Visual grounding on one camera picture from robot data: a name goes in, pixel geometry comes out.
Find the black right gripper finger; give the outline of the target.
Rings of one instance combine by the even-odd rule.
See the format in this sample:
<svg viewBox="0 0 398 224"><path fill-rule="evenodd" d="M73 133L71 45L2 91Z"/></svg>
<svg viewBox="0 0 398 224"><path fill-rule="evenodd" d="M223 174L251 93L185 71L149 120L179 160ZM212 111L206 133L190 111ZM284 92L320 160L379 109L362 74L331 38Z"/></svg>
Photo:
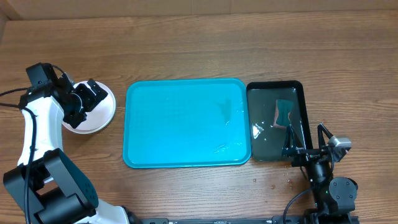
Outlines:
<svg viewBox="0 0 398 224"><path fill-rule="evenodd" d="M324 126L323 123L320 123L317 126L317 136L319 149L322 149L324 146L326 146L324 136L326 136L328 139L331 139L333 134Z"/></svg>
<svg viewBox="0 0 398 224"><path fill-rule="evenodd" d="M284 143L284 148L285 149L290 149L290 148L303 148L303 143L302 141L299 139L299 136L296 134L296 132L294 131L293 126L290 124L287 128L286 128L287 132L286 132L286 139L285 139L285 143Z"/></svg>

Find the white pink plate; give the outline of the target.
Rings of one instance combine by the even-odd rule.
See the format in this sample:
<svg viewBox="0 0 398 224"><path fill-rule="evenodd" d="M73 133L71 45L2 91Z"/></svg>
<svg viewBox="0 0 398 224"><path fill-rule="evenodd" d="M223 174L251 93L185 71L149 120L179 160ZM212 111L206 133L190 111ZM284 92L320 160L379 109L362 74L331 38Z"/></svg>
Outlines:
<svg viewBox="0 0 398 224"><path fill-rule="evenodd" d="M66 122L62 122L62 125L69 131L77 134L92 134L104 129L113 119L117 106L115 95L103 83L96 83L105 90L108 95L92 111L86 113L86 120L77 128L72 128Z"/></svg>

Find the green orange sponge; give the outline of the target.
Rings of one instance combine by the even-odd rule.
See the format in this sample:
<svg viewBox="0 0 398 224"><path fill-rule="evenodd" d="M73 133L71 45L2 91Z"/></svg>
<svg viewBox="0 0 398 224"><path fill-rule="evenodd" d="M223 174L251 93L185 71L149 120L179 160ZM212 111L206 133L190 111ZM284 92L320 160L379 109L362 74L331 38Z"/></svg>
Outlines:
<svg viewBox="0 0 398 224"><path fill-rule="evenodd" d="M275 103L274 128L285 129L291 124L290 114L294 103L290 100L278 99Z"/></svg>

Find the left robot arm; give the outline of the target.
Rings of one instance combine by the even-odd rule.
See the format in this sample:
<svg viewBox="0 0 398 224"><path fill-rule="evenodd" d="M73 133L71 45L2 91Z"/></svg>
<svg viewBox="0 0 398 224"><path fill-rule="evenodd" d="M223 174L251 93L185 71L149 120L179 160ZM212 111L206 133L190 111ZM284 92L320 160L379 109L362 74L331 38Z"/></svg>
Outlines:
<svg viewBox="0 0 398 224"><path fill-rule="evenodd" d="M123 206L99 199L87 176L63 151L62 124L73 128L109 96L92 79L74 86L66 73L28 72L31 86L17 105L24 115L24 148L3 183L27 223L139 223Z"/></svg>

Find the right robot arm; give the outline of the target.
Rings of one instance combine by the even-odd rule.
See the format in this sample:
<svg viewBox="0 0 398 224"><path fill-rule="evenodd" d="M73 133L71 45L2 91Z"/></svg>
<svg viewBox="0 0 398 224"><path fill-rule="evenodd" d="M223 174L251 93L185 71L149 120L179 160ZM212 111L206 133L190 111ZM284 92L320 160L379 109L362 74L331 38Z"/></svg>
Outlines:
<svg viewBox="0 0 398 224"><path fill-rule="evenodd" d="M358 184L353 179L333 175L335 164L345 157L352 142L333 135L323 124L318 125L317 131L318 148L305 149L299 144L293 127L287 127L282 155L292 158L292 167L300 168L310 187L289 201L282 223L358 223L358 217L351 216L355 210ZM309 192L313 194L315 208L306 209L300 217L288 216L292 204Z"/></svg>

